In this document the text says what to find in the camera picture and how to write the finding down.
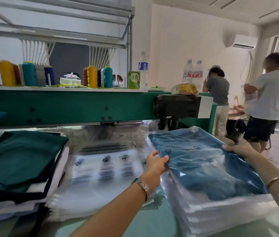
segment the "blue bottle label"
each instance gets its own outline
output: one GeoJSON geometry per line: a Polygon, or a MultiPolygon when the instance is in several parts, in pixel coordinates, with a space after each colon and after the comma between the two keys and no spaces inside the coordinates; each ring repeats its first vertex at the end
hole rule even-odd
{"type": "Polygon", "coordinates": [[[148,63],[139,62],[139,71],[148,71],[148,63]]]}

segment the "silver watch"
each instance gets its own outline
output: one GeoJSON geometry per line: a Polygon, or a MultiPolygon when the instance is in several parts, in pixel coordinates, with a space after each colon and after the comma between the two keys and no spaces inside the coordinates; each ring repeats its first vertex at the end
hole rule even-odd
{"type": "Polygon", "coordinates": [[[146,200],[145,200],[145,202],[146,202],[148,200],[149,196],[151,195],[149,193],[148,186],[143,181],[141,181],[139,178],[136,178],[135,180],[133,180],[132,183],[137,183],[146,192],[146,200]]]}

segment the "white pants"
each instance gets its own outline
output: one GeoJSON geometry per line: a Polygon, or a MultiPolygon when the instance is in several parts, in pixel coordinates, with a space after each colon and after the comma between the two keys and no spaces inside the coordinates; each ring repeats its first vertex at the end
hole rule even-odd
{"type": "Polygon", "coordinates": [[[218,105],[216,107],[212,135],[225,136],[228,110],[229,110],[229,105],[218,105]]]}

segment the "air conditioner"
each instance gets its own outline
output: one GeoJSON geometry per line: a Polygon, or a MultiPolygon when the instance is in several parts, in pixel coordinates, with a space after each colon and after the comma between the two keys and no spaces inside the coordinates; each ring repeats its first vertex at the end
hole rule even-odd
{"type": "Polygon", "coordinates": [[[235,34],[228,39],[226,47],[239,47],[252,50],[256,47],[258,42],[257,37],[249,37],[244,35],[235,34]]]}

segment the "metal rack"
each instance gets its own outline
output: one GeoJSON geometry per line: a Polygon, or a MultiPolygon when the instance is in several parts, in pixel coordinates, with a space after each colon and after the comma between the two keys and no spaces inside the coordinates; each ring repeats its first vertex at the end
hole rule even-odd
{"type": "Polygon", "coordinates": [[[54,30],[33,26],[14,24],[7,17],[0,14],[0,28],[14,29],[12,31],[0,30],[0,37],[18,38],[27,41],[61,42],[81,44],[94,47],[126,49],[127,50],[127,73],[132,67],[132,21],[135,15],[135,7],[120,5],[103,0],[20,0],[26,1],[27,5],[16,5],[0,1],[0,7],[26,10],[51,15],[60,15],[79,19],[86,19],[98,22],[106,22],[125,26],[122,36],[103,36],[83,32],[54,30]],[[114,20],[102,17],[88,16],[70,12],[55,11],[45,8],[31,7],[31,3],[41,3],[50,6],[65,7],[74,10],[106,14],[110,16],[125,18],[125,21],[114,20]]]}

